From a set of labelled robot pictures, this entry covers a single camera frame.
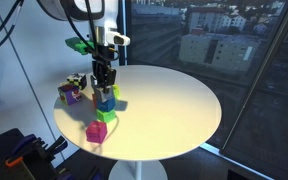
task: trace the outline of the roof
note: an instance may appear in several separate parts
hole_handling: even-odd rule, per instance
[[[191,12],[203,12],[203,13],[225,13],[222,8],[216,8],[216,7],[194,7],[191,9]]]

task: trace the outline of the white table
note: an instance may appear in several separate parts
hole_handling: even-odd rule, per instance
[[[121,95],[103,144],[86,141],[85,130],[96,120],[89,75],[81,102],[66,106],[56,100],[56,124],[76,146],[119,160],[111,180],[167,179],[158,160],[185,154],[208,140],[221,120],[220,103],[206,85],[175,70],[143,65],[115,69]]]

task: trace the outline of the table base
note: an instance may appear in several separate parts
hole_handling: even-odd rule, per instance
[[[160,161],[142,162],[139,180],[167,180],[167,175]],[[117,161],[111,170],[109,180],[135,180],[136,162]]]

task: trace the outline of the black floor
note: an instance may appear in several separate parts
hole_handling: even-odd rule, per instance
[[[116,163],[115,160],[97,157],[78,150],[57,169],[69,169],[76,180],[87,180],[94,166],[98,167],[103,179]],[[169,180],[261,180],[264,179],[204,149],[197,148],[176,158],[162,160]]]

